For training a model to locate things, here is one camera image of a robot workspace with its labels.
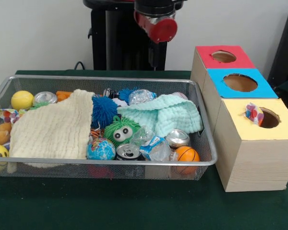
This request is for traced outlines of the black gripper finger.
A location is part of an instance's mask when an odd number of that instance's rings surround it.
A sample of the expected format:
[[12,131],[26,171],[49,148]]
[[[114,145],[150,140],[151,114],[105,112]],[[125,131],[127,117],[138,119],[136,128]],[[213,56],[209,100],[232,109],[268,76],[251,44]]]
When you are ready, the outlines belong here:
[[154,42],[149,43],[149,63],[155,70],[158,67],[158,44]]

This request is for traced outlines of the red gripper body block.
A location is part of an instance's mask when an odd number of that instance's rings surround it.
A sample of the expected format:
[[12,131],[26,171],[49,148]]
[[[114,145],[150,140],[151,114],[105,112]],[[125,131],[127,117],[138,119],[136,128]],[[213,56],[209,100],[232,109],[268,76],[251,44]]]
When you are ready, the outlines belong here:
[[178,25],[175,21],[176,14],[148,17],[138,12],[134,13],[136,23],[146,32],[154,43],[170,42],[176,35]]

